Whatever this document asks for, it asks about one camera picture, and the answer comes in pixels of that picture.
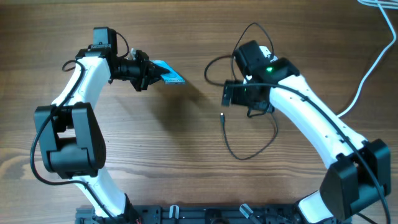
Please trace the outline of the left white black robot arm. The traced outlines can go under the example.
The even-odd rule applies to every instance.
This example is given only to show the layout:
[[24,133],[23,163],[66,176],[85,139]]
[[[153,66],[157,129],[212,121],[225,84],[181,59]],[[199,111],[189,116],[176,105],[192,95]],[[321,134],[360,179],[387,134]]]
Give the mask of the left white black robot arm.
[[119,35],[109,27],[94,28],[93,43],[71,61],[75,66],[65,89],[51,104],[35,110],[37,134],[30,150],[35,178],[55,185],[37,171],[35,150],[40,149],[47,171],[61,178],[59,185],[77,185],[94,206],[94,218],[100,223],[138,223],[140,219],[104,166],[106,144],[94,114],[103,87],[122,80],[144,91],[159,80],[169,82],[174,77],[164,62],[150,60],[141,50],[132,59],[119,56]]

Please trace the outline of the blue Galaxy smartphone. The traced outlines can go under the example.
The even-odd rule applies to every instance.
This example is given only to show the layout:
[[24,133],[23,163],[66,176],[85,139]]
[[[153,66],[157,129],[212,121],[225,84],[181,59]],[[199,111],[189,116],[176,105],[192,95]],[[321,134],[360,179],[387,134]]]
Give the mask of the blue Galaxy smartphone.
[[167,69],[169,73],[161,74],[162,81],[167,85],[184,85],[184,78],[163,60],[151,60],[155,65]]

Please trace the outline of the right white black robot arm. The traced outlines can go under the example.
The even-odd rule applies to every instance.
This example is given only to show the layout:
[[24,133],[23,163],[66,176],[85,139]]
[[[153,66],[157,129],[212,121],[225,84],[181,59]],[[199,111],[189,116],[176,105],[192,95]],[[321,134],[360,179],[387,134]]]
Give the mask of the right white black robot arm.
[[242,80],[224,83],[222,103],[249,111],[282,112],[310,141],[326,175],[318,190],[296,204],[303,223],[349,220],[391,192],[391,153],[380,139],[367,140],[332,112],[286,58],[252,40],[232,53]]

